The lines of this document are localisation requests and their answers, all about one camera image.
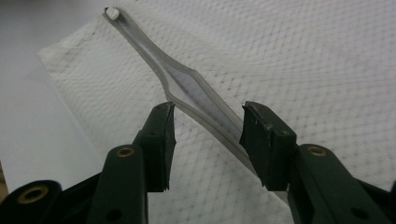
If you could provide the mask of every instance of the white paper towel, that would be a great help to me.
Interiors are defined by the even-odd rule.
[[[164,52],[197,70],[233,111],[271,107],[298,143],[331,149],[359,179],[396,179],[396,5],[392,1],[123,1]],[[100,158],[131,143],[163,87],[99,16],[39,52]],[[287,223],[290,211],[228,150],[178,111],[171,189],[153,223]]]

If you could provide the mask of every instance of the white table surface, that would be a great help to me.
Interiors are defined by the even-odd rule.
[[[70,147],[92,147],[54,88],[38,60],[38,50],[72,34],[99,15],[111,0],[2,0],[0,1],[0,161],[10,191],[37,179],[54,179],[62,172],[38,172],[43,163],[62,152],[67,158],[60,166],[78,164],[90,157],[89,150],[68,153]],[[19,155],[35,160],[26,167]],[[72,174],[83,180],[91,169]],[[63,180],[64,188],[72,186]]]

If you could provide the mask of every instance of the brass screw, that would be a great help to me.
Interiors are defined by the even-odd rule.
[[[322,147],[309,147],[308,151],[314,156],[324,157],[326,156],[326,151]]]
[[[33,186],[24,191],[20,197],[18,197],[18,203],[28,204],[35,203],[40,199],[44,198],[49,192],[49,188],[45,185]]]
[[[130,147],[124,147],[117,151],[118,157],[129,157],[134,154],[134,149]]]

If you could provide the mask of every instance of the textured paper towel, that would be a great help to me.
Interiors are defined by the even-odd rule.
[[[359,179],[396,179],[396,6],[392,1],[131,1],[118,4],[164,52],[197,70],[241,118],[270,106],[298,142],[331,149]],[[39,52],[103,159],[131,143],[163,87],[103,17]],[[171,190],[153,223],[286,223],[285,204],[178,111]]]

